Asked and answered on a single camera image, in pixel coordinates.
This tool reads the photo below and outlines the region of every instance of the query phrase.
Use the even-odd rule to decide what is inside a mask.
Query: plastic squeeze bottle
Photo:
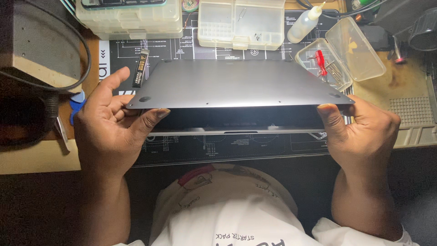
[[[309,32],[319,22],[319,16],[322,14],[323,5],[325,5],[325,2],[320,6],[314,6],[312,9],[302,13],[287,33],[287,38],[290,42],[294,44],[299,43],[309,34]]]

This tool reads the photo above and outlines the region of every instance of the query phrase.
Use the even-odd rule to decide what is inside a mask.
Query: phone
[[[86,10],[104,10],[132,7],[156,7],[165,5],[166,0],[82,0]]]

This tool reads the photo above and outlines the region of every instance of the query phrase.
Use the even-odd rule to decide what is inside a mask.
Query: person
[[[112,91],[128,77],[124,67],[100,82],[74,119],[84,186],[80,245],[125,245],[130,207],[124,174],[153,127],[170,113],[150,109],[138,116],[126,109],[133,96],[112,96]],[[417,246],[399,221],[387,185],[400,118],[349,97],[355,104],[344,114],[355,123],[345,125],[333,104],[317,108],[329,153],[341,170],[332,197],[335,222],[320,219],[314,238],[305,234],[290,193],[273,177],[217,164],[193,170],[161,191],[149,245]]]

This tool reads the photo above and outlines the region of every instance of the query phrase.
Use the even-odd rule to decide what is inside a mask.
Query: screwdriver
[[[320,70],[322,71],[321,75],[325,77],[325,82],[328,83],[328,78],[326,77],[328,75],[328,72],[325,69],[325,58],[323,57],[323,53],[321,50],[316,51],[316,59],[317,64],[320,67]]]

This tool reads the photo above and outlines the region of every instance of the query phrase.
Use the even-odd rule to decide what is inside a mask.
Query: transparent plastic box
[[[86,10],[78,1],[76,16],[102,40],[178,39],[183,36],[179,0],[156,7]]]
[[[285,0],[200,0],[201,46],[276,50],[284,41]]]
[[[320,75],[317,50],[321,50],[328,66],[328,82],[338,91],[350,87],[354,80],[363,81],[383,75],[387,69],[373,50],[369,41],[351,18],[341,19],[327,33],[326,39],[317,39],[301,49],[296,61],[316,76]]]

